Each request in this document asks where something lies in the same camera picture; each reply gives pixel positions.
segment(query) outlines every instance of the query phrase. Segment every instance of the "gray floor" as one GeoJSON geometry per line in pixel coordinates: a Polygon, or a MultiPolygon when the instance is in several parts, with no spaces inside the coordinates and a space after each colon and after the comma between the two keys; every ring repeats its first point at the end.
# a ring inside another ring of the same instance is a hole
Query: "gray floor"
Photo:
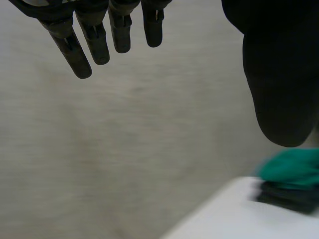
{"type": "MultiPolygon", "coordinates": [[[[44,28],[0,3],[0,238],[157,239],[281,148],[258,128],[242,35],[219,0],[174,0],[148,48],[76,78],[44,28]]],[[[80,28],[75,30],[93,63],[80,28]]]]}

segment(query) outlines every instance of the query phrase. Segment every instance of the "white surface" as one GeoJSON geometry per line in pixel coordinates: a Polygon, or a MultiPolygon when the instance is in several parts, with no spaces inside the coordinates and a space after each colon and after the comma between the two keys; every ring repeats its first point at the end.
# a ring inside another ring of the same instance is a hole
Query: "white surface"
{"type": "Polygon", "coordinates": [[[232,181],[162,239],[315,239],[319,215],[257,203],[253,177],[232,181]]]}

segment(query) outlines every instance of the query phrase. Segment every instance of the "green sponge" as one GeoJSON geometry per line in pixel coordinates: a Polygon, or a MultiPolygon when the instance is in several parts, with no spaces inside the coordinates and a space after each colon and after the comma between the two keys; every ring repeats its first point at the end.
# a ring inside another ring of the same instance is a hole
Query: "green sponge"
{"type": "Polygon", "coordinates": [[[310,190],[319,185],[319,148],[281,152],[264,165],[259,177],[279,188],[310,190]]]}

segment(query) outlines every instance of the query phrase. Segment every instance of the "gray background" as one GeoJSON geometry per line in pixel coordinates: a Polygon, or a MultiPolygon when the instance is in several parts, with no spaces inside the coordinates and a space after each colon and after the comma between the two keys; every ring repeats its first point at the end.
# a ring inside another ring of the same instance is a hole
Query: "gray background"
{"type": "Polygon", "coordinates": [[[281,147],[261,133],[242,34],[219,0],[174,0],[149,48],[76,78],[48,32],[0,3],[0,238],[157,239],[281,147]]]}

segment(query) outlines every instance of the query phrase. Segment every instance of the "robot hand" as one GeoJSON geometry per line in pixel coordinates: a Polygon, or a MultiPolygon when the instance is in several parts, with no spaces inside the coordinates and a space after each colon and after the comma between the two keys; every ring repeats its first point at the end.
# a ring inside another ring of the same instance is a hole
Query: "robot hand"
{"type": "Polygon", "coordinates": [[[98,65],[109,62],[103,18],[109,13],[114,47],[119,53],[131,48],[130,13],[142,2],[144,30],[150,47],[162,41],[163,9],[172,0],[9,0],[29,17],[37,18],[47,29],[72,68],[85,79],[91,76],[90,64],[73,30],[73,12],[80,23],[93,60],[98,65]]]}
{"type": "Polygon", "coordinates": [[[222,4],[244,34],[244,71],[261,130],[278,145],[301,145],[319,119],[319,1],[222,4]]]}

